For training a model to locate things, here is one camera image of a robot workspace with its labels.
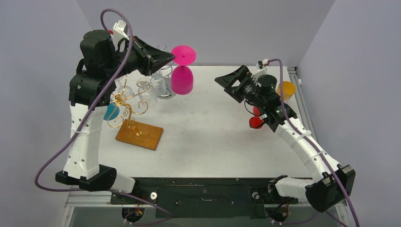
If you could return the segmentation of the pink wine glass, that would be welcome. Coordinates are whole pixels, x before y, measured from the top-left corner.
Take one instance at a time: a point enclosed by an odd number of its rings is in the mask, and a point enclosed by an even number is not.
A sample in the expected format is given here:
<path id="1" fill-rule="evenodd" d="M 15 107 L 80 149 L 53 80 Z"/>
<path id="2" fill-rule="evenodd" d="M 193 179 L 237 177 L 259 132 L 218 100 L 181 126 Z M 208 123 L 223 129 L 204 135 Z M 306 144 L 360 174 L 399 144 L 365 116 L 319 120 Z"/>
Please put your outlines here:
<path id="1" fill-rule="evenodd" d="M 178 95 L 186 95 L 192 91 L 194 84 L 193 73 L 188 66 L 195 62 L 197 53 L 190 46 L 179 45 L 172 50 L 172 54 L 177 66 L 171 74 L 171 89 Z"/>

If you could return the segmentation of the red wine glass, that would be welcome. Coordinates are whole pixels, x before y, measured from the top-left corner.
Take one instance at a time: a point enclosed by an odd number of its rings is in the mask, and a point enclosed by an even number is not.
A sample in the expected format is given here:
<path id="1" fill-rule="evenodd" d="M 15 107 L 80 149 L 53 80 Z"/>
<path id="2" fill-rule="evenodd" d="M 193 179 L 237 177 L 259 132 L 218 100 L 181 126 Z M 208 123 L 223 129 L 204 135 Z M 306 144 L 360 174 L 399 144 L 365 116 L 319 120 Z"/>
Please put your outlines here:
<path id="1" fill-rule="evenodd" d="M 259 109 L 258 109 L 256 106 L 253 107 L 253 112 L 252 112 L 252 113 L 254 114 L 254 116 L 251 117 L 251 118 L 249 119 L 249 126 L 250 126 L 250 128 L 253 128 L 253 129 L 260 129 L 260 128 L 262 128 L 264 122 L 263 122 L 263 120 L 260 118 L 260 115 L 261 115 L 261 114 L 260 114 Z"/>

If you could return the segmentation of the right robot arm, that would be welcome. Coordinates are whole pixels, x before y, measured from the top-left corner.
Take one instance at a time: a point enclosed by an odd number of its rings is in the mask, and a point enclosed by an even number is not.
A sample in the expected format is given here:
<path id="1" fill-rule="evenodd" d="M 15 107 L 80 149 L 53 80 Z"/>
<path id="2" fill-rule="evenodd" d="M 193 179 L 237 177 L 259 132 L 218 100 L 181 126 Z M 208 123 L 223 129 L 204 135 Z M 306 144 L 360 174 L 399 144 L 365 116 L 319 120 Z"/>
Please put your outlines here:
<path id="1" fill-rule="evenodd" d="M 350 196 L 355 170 L 332 158 L 318 145 L 292 108 L 281 103 L 275 76 L 264 70 L 252 74 L 242 65 L 214 81 L 237 102 L 248 101 L 258 108 L 257 117 L 292 148 L 312 176 L 306 180 L 282 175 L 271 180 L 266 190 L 271 201 L 301 199 L 308 201 L 316 211 L 325 212 Z"/>

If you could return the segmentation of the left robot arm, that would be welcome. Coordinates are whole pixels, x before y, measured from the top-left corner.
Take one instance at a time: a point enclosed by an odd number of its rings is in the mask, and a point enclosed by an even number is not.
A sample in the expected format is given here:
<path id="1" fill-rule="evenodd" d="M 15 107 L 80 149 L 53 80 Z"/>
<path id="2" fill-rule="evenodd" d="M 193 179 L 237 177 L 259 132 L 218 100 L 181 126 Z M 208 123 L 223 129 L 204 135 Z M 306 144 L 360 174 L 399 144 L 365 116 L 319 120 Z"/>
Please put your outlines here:
<path id="1" fill-rule="evenodd" d="M 149 76 L 174 59 L 174 55 L 133 37 L 123 51 L 117 49 L 105 30 L 87 32 L 80 43 L 83 58 L 70 81 L 71 138 L 68 158 L 55 180 L 80 189 L 121 191 L 128 203 L 140 200 L 136 181 L 98 162 L 104 115 L 115 91 L 115 79 L 138 70 Z"/>

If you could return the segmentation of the clear patterned glass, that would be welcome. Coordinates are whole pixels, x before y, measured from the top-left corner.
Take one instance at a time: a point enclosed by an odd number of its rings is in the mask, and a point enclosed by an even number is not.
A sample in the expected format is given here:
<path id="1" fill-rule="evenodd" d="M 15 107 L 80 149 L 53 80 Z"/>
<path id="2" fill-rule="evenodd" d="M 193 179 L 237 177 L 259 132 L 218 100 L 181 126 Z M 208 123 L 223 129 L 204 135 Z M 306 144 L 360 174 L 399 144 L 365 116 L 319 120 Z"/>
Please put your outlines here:
<path id="1" fill-rule="evenodd" d="M 156 71 L 151 75 L 150 83 L 155 89 L 157 96 L 163 96 L 166 94 L 166 81 L 161 71 Z"/>
<path id="2" fill-rule="evenodd" d="M 157 104 L 156 91 L 150 83 L 150 79 L 142 77 L 137 80 L 139 99 L 148 104 L 149 107 Z"/>

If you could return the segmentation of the clear glass on gold rack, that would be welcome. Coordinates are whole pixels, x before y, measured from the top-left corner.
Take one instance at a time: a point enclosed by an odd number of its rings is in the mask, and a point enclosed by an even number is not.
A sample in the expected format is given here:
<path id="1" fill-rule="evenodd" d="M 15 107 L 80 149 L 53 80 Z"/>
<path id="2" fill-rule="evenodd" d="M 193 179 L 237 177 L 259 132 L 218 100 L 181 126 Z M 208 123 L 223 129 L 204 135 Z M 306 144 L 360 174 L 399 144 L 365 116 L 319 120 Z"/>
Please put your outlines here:
<path id="1" fill-rule="evenodd" d="M 121 94 L 121 98 L 129 99 L 134 97 L 135 92 L 134 90 L 127 85 L 128 82 L 128 77 L 124 76 L 119 79 L 115 80 L 116 84 L 118 85 L 117 92 L 118 94 Z"/>

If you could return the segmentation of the blue wine glass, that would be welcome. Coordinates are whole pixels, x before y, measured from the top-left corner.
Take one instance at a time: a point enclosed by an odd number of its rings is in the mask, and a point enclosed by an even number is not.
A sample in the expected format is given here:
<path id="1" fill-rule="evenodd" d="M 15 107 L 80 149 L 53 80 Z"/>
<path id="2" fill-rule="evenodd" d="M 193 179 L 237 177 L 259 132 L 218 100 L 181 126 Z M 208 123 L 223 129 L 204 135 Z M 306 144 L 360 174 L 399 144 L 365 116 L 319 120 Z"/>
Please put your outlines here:
<path id="1" fill-rule="evenodd" d="M 116 106 L 115 104 L 111 103 L 108 105 L 106 113 L 104 115 L 104 120 L 105 121 L 111 121 L 117 118 L 117 116 L 120 113 L 119 106 Z"/>

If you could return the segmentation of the wooden rack base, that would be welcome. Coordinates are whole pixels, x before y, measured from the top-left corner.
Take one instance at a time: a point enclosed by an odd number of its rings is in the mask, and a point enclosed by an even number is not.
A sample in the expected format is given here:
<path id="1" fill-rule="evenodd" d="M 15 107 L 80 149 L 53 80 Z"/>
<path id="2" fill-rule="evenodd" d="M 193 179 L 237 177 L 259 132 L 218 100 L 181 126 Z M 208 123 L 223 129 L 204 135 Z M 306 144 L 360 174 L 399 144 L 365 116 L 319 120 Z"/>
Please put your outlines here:
<path id="1" fill-rule="evenodd" d="M 156 150 L 164 129 L 138 121 L 128 123 L 125 120 L 115 139 L 141 148 Z"/>

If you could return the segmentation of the orange cup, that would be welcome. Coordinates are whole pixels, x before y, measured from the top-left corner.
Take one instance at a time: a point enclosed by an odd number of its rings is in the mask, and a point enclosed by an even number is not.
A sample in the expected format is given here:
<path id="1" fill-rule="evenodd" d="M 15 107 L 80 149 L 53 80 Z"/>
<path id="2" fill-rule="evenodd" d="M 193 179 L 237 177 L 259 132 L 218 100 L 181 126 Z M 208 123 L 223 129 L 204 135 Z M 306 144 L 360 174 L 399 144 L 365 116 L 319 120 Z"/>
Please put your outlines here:
<path id="1" fill-rule="evenodd" d="M 276 92 L 280 97 L 282 97 L 284 102 L 288 102 L 296 92 L 296 86 L 289 81 L 283 81 L 278 85 Z"/>

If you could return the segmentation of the aluminium table rail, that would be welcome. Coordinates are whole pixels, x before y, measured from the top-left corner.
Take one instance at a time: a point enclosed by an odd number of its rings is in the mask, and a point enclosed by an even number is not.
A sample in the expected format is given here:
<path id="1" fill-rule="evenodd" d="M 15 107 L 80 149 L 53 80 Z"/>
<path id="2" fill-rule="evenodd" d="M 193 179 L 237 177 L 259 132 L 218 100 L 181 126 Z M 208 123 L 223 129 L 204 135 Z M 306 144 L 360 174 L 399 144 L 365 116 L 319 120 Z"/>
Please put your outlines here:
<path id="1" fill-rule="evenodd" d="M 314 139 L 314 144 L 318 145 L 318 141 L 316 138 L 316 133 L 313 127 L 313 123 L 306 106 L 305 97 L 302 91 L 302 81 L 297 74 L 297 67 L 287 67 L 287 72 L 289 76 L 289 80 L 296 86 L 296 91 L 294 94 L 294 99 L 296 100 L 297 108 L 298 108 L 298 117 L 302 120 L 303 125 L 307 130 L 311 132 L 311 136 Z"/>

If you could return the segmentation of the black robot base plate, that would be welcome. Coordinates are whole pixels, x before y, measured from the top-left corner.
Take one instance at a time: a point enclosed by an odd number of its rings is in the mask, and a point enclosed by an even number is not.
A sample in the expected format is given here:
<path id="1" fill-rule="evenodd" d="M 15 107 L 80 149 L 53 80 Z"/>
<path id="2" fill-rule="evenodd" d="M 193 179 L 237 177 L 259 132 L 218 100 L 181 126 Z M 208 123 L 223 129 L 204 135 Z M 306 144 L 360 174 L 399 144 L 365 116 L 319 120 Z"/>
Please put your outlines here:
<path id="1" fill-rule="evenodd" d="M 174 218 L 263 218 L 285 199 L 269 194 L 270 178 L 141 177 L 140 197 Z"/>

